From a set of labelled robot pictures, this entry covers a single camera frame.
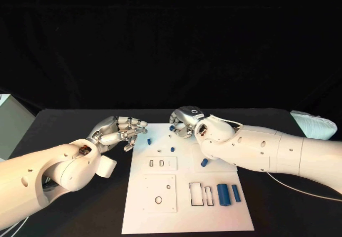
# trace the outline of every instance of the blue cylindrical block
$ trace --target blue cylindrical block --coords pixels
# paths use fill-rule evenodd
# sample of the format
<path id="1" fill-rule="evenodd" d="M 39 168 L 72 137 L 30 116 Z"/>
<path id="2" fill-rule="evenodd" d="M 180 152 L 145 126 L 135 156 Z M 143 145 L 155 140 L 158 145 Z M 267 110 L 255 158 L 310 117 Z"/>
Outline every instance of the blue cylindrical block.
<path id="1" fill-rule="evenodd" d="M 219 205 L 229 206 L 229 193 L 226 184 L 218 184 L 218 193 L 219 193 Z"/>
<path id="2" fill-rule="evenodd" d="M 235 201 L 241 202 L 239 195 L 238 195 L 238 190 L 236 190 L 236 184 L 232 184 L 231 187 L 232 187 L 232 192 L 233 192 L 233 196 L 235 196 Z"/>
<path id="3" fill-rule="evenodd" d="M 206 166 L 206 164 L 207 164 L 207 159 L 206 159 L 206 158 L 203 158 L 203 160 L 202 160 L 202 163 L 200 163 L 200 166 L 202 166 L 202 167 L 205 167 L 205 166 Z"/>

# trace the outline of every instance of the white pegboard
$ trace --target white pegboard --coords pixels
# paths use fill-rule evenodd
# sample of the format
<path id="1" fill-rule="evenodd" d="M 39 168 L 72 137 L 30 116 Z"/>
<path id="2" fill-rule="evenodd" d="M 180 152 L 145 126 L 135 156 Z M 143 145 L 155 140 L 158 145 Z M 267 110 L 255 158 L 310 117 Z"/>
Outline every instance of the white pegboard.
<path id="1" fill-rule="evenodd" d="M 252 231 L 248 207 L 244 199 L 242 188 L 235 167 L 229 165 L 218 170 L 213 165 L 207 172 L 194 169 L 197 154 L 193 158 L 194 137 L 183 139 L 168 130 L 168 124 L 148 124 L 147 134 L 138 134 L 130 168 L 130 181 L 125 198 L 122 220 L 122 234 L 177 233 L 177 232 L 215 232 L 215 231 Z M 147 157 L 176 157 L 176 170 L 145 171 Z M 176 212 L 150 213 L 144 209 L 148 196 L 144 185 L 145 175 L 174 175 L 176 187 Z M 190 205 L 189 183 L 200 183 L 203 206 Z M 219 206 L 216 184 L 225 183 L 229 187 L 231 206 Z M 236 184 L 241 202 L 235 202 L 231 185 Z M 213 206 L 206 204 L 205 187 L 210 187 Z"/>

